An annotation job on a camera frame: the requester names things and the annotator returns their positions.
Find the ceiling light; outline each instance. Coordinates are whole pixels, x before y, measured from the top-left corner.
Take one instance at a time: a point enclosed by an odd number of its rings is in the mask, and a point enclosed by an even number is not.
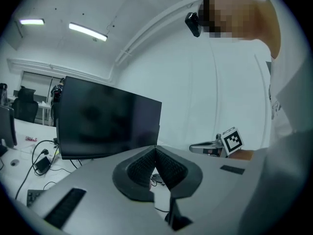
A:
[[[21,24],[37,24],[37,25],[44,25],[43,19],[23,19],[20,20]]]
[[[108,37],[107,37],[106,35],[104,35],[104,34],[101,34],[101,33],[99,33],[99,32],[96,32],[96,31],[92,30],[92,29],[88,29],[88,28],[86,28],[86,27],[83,27],[83,26],[78,25],[78,24],[75,24],[75,23],[70,23],[70,24],[68,25],[68,27],[69,27],[70,29],[77,30],[77,31],[79,31],[79,32],[85,33],[85,34],[90,35],[90,36],[92,36],[92,37],[98,38],[98,39],[100,39],[100,40],[102,40],[102,41],[106,41],[107,38],[108,38]]]

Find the small red object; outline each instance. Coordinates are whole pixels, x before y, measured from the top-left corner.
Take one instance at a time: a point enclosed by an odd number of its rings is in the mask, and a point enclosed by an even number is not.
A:
[[[31,137],[27,137],[27,136],[26,136],[25,140],[37,142],[37,138],[31,138]]]

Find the monitor stand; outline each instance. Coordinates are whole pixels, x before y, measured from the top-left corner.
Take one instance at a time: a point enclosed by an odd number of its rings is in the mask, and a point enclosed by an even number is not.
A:
[[[5,147],[4,145],[2,145],[2,140],[0,140],[0,157],[1,157],[4,153],[6,153],[7,150],[8,150],[8,148]]]

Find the head-mounted camera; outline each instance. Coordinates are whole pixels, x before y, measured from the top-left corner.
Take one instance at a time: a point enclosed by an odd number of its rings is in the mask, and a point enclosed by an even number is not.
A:
[[[189,12],[185,18],[185,23],[195,37],[200,37],[202,27],[199,25],[199,17],[196,12]]]

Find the black slot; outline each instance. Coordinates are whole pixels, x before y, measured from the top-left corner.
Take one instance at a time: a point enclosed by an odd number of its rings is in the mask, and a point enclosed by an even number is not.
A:
[[[228,165],[223,165],[221,167],[222,170],[226,170],[232,173],[236,173],[236,174],[240,174],[243,175],[245,169],[241,169],[241,168],[237,168],[237,167],[232,167],[232,166],[228,166]]]
[[[45,221],[49,224],[62,228],[69,216],[73,213],[78,203],[82,200],[86,191],[73,188],[69,193],[57,204],[57,206],[47,215]]]

